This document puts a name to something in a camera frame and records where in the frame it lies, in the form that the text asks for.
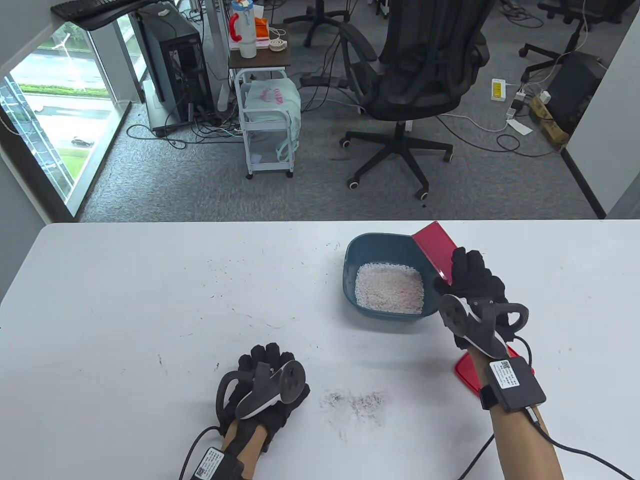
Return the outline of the person's right hand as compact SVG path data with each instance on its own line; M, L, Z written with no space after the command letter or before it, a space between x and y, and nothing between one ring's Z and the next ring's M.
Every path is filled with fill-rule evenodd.
M528 310L508 302L505 284L487 268L478 250L457 247L451 261L450 282L433 282L443 324L459 349L473 348L493 361L507 359L507 343L526 325Z

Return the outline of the person's left hand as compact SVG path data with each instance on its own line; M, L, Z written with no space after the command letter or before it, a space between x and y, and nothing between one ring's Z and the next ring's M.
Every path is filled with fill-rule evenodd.
M286 425L294 409L310 394L304 366L292 352L281 352L277 343L254 346L238 359L237 370L221 379L215 397L215 413L221 435L236 424L227 451L239 455L259 426L266 430L264 453L274 435Z

